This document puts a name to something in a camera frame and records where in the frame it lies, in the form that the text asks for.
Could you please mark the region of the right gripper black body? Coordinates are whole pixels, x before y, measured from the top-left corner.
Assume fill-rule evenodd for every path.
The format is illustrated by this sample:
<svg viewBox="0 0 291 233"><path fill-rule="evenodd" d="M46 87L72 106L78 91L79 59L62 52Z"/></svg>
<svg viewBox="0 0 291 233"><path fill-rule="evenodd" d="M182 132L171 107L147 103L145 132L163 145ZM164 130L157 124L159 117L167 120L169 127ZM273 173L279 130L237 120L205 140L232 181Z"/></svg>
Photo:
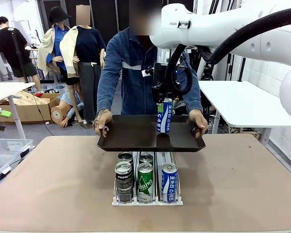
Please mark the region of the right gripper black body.
<svg viewBox="0 0 291 233"><path fill-rule="evenodd" d="M152 86L152 98L156 102L156 96L163 96L163 98L181 98L181 94L176 92L171 84L168 84L165 80L165 71L167 64L154 64L154 73L153 73L153 86Z"/></svg>

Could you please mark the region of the person's left hand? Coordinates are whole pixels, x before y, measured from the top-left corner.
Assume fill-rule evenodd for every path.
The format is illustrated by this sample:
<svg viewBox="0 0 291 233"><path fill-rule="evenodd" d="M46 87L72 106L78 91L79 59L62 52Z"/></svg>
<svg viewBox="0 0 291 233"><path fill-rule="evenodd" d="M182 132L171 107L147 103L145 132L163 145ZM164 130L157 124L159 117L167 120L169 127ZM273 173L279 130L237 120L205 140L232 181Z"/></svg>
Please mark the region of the person's left hand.
<svg viewBox="0 0 291 233"><path fill-rule="evenodd" d="M189 112L189 119L194 121L196 125L202 130L203 135L208 129L208 122L204 118L202 112L199 109L193 109Z"/></svg>

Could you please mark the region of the person's right hand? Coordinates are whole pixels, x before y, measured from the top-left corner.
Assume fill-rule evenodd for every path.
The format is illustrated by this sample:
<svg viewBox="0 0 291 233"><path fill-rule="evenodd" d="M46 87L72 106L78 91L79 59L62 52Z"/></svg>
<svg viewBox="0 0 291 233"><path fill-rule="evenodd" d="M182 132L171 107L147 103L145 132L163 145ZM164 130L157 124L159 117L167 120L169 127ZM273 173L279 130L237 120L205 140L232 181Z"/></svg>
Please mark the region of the person's right hand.
<svg viewBox="0 0 291 233"><path fill-rule="evenodd" d="M112 120L112 112L108 109L102 109L99 111L97 117L93 122L95 132L99 135L106 137L107 131L104 129L105 124Z"/></svg>

